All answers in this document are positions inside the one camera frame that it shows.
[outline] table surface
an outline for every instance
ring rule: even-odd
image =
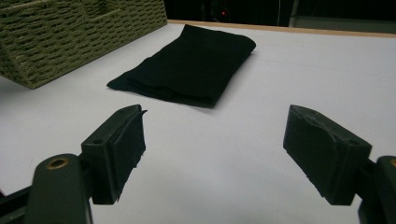
[[[359,223],[361,199],[330,206],[283,135],[289,106],[301,105],[371,143],[373,161],[395,155],[396,38],[195,23],[257,44],[217,107],[107,88],[179,36],[183,22],[172,22],[37,90],[0,77],[2,191],[29,186],[41,161],[79,154],[116,110],[140,104],[147,150],[120,201],[92,205],[94,223]]]

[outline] black towel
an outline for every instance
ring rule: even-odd
[[[255,47],[242,35],[185,25],[179,38],[107,86],[168,102],[214,107]]]

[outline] wicker basket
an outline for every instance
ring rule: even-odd
[[[163,0],[0,0],[0,75],[35,89],[165,24]]]

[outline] dark background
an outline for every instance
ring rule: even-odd
[[[164,0],[168,19],[278,25],[277,0]],[[288,26],[293,0],[280,1],[279,25]],[[395,0],[300,0],[298,16],[396,21]]]

